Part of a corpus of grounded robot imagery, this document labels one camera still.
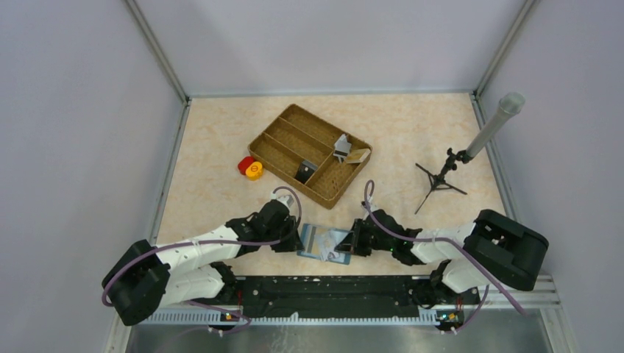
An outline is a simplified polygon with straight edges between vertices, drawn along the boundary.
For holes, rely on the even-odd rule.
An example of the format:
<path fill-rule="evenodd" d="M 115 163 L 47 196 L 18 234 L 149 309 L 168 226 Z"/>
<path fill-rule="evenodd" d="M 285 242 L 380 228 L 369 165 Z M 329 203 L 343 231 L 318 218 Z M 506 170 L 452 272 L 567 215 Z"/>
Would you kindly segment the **gold credit card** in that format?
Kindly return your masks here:
<path fill-rule="evenodd" d="M 304 244 L 305 253 L 307 254 L 317 255 L 318 253 L 315 245 L 316 229 L 316 226 L 310 224 L 306 224 L 303 227 L 302 242 Z"/>

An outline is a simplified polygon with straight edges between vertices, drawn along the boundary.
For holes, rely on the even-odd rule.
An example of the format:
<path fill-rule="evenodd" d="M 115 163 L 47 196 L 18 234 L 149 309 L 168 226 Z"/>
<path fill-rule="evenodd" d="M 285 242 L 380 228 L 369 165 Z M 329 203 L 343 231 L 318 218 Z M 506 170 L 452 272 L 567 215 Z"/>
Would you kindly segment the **blue card holder wallet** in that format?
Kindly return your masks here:
<path fill-rule="evenodd" d="M 303 250 L 299 250 L 297 255 L 322 262 L 349 265 L 351 255 L 335 250 L 348 233 L 349 231 L 345 229 L 303 224 L 300 235 Z"/>

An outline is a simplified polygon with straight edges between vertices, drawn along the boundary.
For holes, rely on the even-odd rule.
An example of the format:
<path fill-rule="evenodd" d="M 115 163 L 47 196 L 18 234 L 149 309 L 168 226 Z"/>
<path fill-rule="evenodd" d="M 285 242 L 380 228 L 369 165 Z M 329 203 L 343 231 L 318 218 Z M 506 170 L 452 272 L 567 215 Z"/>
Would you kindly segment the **silver patterned card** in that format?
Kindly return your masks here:
<path fill-rule="evenodd" d="M 347 256 L 334 250 L 347 232 L 340 229 L 322 229 L 315 234 L 315 244 L 319 250 L 320 259 L 324 262 L 346 263 Z"/>

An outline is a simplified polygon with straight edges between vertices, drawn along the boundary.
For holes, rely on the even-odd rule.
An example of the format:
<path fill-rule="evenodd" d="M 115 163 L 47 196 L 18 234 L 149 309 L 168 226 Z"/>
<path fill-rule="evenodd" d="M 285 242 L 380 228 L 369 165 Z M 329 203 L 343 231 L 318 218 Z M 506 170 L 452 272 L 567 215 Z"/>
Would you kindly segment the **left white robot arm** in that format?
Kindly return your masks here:
<path fill-rule="evenodd" d="M 292 196 L 273 196 L 247 217 L 176 243 L 134 242 L 102 280 L 102 303 L 114 308 L 124 325 L 134 326 L 171 304 L 231 302 L 236 279 L 226 261 L 265 246 L 274 252 L 301 249 L 300 217 L 291 214 L 294 202 Z"/>

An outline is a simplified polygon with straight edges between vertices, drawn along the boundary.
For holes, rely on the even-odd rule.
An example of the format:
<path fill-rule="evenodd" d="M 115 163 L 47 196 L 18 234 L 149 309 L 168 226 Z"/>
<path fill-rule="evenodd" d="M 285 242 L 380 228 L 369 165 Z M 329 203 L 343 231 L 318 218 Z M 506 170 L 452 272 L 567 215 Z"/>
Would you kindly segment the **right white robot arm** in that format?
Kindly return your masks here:
<path fill-rule="evenodd" d="M 490 209 L 446 229 L 406 228 L 378 209 L 355 219 L 335 250 L 361 257 L 387 251 L 408 266 L 437 263 L 442 276 L 433 280 L 431 292 L 437 301 L 451 303 L 480 285 L 533 290 L 549 245 L 545 236 Z"/>

